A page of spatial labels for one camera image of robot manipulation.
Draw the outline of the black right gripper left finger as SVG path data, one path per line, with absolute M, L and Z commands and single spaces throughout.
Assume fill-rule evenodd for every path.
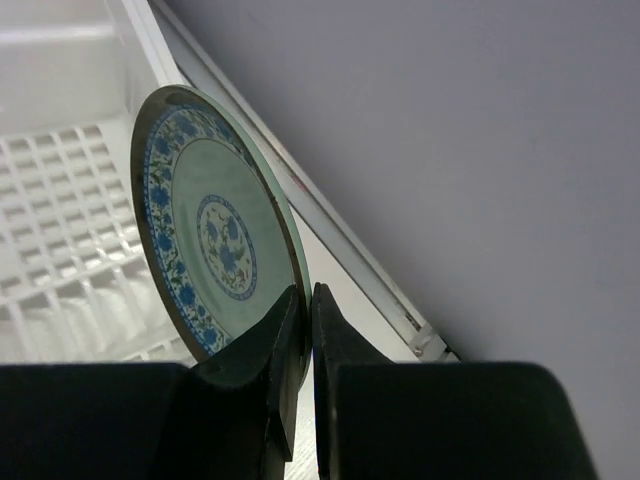
M 280 479 L 292 458 L 300 306 L 267 314 L 192 367 L 5 365 L 5 479 Z

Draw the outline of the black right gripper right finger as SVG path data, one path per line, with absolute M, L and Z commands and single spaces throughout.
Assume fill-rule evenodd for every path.
M 317 462 L 324 479 L 593 479 L 569 398 L 522 362 L 396 363 L 311 303 Z

